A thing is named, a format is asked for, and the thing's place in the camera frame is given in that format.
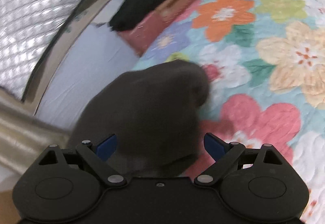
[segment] pink flower pattern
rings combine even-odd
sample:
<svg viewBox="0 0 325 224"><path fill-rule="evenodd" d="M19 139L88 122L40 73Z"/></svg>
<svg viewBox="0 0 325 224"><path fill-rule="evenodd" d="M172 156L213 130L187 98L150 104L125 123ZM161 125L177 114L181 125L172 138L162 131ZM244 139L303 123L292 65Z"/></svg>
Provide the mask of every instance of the pink flower pattern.
<svg viewBox="0 0 325 224"><path fill-rule="evenodd" d="M210 82L215 81L221 75L220 69L214 64L203 65L202 68L207 74Z"/></svg>
<svg viewBox="0 0 325 224"><path fill-rule="evenodd" d="M300 112L292 104L272 104L262 111L252 97L236 94L223 104L219 121L201 122L201 136L203 139L204 134L210 132L223 141L231 142L234 141L234 135L241 132L249 140L274 145L292 164L293 151L287 143L299 132L300 125ZM205 151L203 141L200 149L199 159L184 172L191 179L215 162Z"/></svg>

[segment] blue gripper pad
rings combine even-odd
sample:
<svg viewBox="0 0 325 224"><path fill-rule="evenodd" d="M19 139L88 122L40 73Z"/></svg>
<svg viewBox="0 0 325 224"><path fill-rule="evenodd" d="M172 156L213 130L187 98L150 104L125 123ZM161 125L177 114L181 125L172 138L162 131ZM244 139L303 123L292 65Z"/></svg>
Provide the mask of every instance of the blue gripper pad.
<svg viewBox="0 0 325 224"><path fill-rule="evenodd" d="M227 143L216 138L211 133L204 135L203 143L204 149L215 161L218 161L229 150L229 145Z"/></svg>
<svg viewBox="0 0 325 224"><path fill-rule="evenodd" d="M108 158L116 151L117 137L112 135L97 146L96 155L102 160L107 161Z"/></svg>

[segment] pink box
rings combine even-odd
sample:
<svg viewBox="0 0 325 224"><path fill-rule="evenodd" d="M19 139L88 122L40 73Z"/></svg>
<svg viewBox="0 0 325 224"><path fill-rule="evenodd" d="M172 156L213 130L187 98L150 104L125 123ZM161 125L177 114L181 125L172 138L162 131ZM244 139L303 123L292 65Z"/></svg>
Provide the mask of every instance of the pink box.
<svg viewBox="0 0 325 224"><path fill-rule="evenodd" d="M118 32L118 35L136 51L137 55L142 56L163 30L194 1L196 0L166 0L133 30Z"/></svg>

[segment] purple flower pattern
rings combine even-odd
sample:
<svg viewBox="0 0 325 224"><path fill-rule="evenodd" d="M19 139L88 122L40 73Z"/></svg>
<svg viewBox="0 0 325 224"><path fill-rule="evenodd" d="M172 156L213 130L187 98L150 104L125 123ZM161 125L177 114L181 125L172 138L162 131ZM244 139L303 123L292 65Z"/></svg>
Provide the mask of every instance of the purple flower pattern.
<svg viewBox="0 0 325 224"><path fill-rule="evenodd" d="M154 58L157 63L162 63L172 53L187 47L191 42L186 33L191 29L191 25L192 22L183 24L173 23L167 27L150 45L142 58Z"/></svg>

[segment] circular joint cap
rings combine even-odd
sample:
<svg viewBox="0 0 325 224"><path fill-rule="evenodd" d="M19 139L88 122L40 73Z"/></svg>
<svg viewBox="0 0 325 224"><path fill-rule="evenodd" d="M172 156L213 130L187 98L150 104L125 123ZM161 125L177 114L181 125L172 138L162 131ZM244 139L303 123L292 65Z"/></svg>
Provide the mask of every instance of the circular joint cap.
<svg viewBox="0 0 325 224"><path fill-rule="evenodd" d="M124 180L124 177L121 175L111 175L107 180L111 183L121 183Z"/></svg>
<svg viewBox="0 0 325 224"><path fill-rule="evenodd" d="M197 179L201 183L210 183L213 181L213 177L210 175L200 175Z"/></svg>

